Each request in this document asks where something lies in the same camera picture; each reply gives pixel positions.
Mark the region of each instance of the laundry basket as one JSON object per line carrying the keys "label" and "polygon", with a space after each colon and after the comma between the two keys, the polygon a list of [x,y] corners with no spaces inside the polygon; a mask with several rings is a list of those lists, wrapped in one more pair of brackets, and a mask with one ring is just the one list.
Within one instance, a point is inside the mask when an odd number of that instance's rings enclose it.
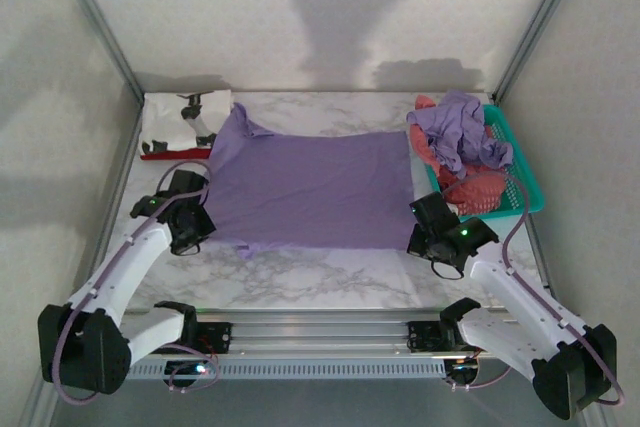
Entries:
{"label": "laundry basket", "polygon": [[[544,207],[544,196],[542,191],[536,182],[533,172],[527,163],[527,160],[516,141],[513,132],[509,128],[507,119],[505,119],[502,111],[495,105],[484,106],[484,123],[491,127],[493,137],[497,140],[502,140],[511,143],[513,146],[513,164],[506,168],[506,171],[518,179],[527,189],[529,194],[529,212],[538,212]],[[425,165],[427,168],[427,175],[431,186],[436,192],[440,192],[440,185],[433,169],[429,165]],[[500,201],[500,207],[496,210],[488,212],[486,214],[477,214],[473,216],[463,216],[462,219],[469,217],[479,217],[481,219],[495,219],[498,217],[508,217],[510,215],[521,215],[524,211],[524,198],[520,189],[507,180],[507,188],[502,194]]]}

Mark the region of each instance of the red fabric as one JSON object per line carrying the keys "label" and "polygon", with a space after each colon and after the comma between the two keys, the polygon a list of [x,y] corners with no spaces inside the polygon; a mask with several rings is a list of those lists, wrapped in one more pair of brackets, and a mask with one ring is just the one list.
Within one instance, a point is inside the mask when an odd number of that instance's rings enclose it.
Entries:
{"label": "red fabric", "polygon": [[208,159],[211,149],[167,150],[158,154],[141,155],[142,160],[191,160]]}
{"label": "red fabric", "polygon": [[[419,95],[416,98],[416,110],[434,107],[435,105],[435,102],[426,95]],[[489,126],[486,129],[487,134],[491,136]],[[449,169],[440,165],[436,160],[435,154],[429,148],[427,137],[419,126],[411,125],[409,127],[409,140],[418,157],[433,168],[442,190],[458,181],[458,178]],[[465,164],[465,167],[467,168],[467,175],[491,170],[485,165]],[[506,188],[506,182],[503,177],[498,177],[497,175],[480,177],[465,182],[452,192],[449,192],[445,196],[445,200],[458,207],[459,215],[484,214],[500,207],[502,193]]]}

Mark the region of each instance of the white towel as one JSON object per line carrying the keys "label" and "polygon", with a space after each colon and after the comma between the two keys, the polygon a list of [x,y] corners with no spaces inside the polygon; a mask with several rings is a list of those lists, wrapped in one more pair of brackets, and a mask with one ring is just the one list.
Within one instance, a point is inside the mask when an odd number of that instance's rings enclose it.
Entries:
{"label": "white towel", "polygon": [[230,90],[203,94],[145,94],[141,154],[211,148],[231,112]]}

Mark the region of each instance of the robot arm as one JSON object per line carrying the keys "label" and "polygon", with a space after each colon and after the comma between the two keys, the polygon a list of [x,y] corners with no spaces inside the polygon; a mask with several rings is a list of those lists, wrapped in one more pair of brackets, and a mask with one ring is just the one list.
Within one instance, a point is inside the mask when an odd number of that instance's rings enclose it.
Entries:
{"label": "robot arm", "polygon": [[[531,381],[544,405],[563,419],[611,388],[616,339],[609,329],[588,327],[558,303],[504,257],[503,244],[484,222],[471,218],[461,223],[441,194],[423,197],[411,207],[418,224],[408,252],[466,274],[518,321],[506,323],[477,302],[462,299],[441,314],[450,347],[466,344],[491,352]],[[595,350],[602,366],[585,344]]]}
{"label": "robot arm", "polygon": [[206,183],[193,172],[175,171],[167,191],[136,203],[122,246],[65,305],[44,309],[38,333],[46,381],[56,382],[55,366],[62,385],[110,394],[142,357],[170,342],[193,342],[196,312],[185,304],[161,302],[122,328],[121,323],[133,293],[163,252],[179,255],[215,231],[198,195]]}

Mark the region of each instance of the marble surface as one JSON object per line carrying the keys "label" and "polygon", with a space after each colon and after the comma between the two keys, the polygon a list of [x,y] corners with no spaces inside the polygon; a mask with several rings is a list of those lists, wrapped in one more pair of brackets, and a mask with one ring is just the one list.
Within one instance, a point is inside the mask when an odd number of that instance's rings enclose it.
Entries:
{"label": "marble surface", "polygon": [[[406,130],[413,93],[238,93],[257,123],[287,134],[340,136]],[[430,94],[438,100],[442,94]],[[486,96],[481,100],[488,102]],[[136,158],[118,211],[109,249],[126,230],[128,213],[151,193],[172,162]],[[428,193],[422,163],[412,157],[416,198]],[[490,223],[501,238],[517,219]],[[526,230],[510,245],[515,261],[539,281]],[[447,274],[447,267],[442,273]],[[162,255],[135,292],[129,308],[146,309],[161,300],[199,309],[395,309],[440,308],[472,297],[485,306],[500,303],[468,279],[437,278],[429,264],[404,252],[363,250],[280,250],[240,258],[233,248],[206,244],[190,257]]]}

